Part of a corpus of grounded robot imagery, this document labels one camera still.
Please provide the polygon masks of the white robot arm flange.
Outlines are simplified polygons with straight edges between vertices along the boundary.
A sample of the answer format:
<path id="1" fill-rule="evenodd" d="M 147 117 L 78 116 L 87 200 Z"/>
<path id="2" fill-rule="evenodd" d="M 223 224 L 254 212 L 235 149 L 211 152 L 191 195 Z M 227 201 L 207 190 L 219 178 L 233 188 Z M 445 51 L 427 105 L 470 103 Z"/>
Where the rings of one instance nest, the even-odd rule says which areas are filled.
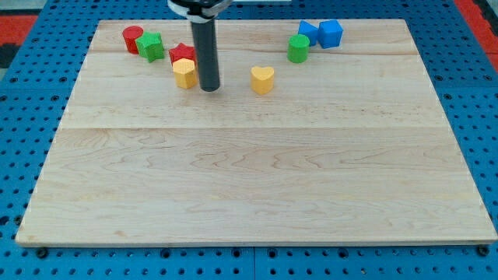
<path id="1" fill-rule="evenodd" d="M 233 0 L 167 0 L 168 7 L 194 23 L 205 23 L 227 9 Z"/>

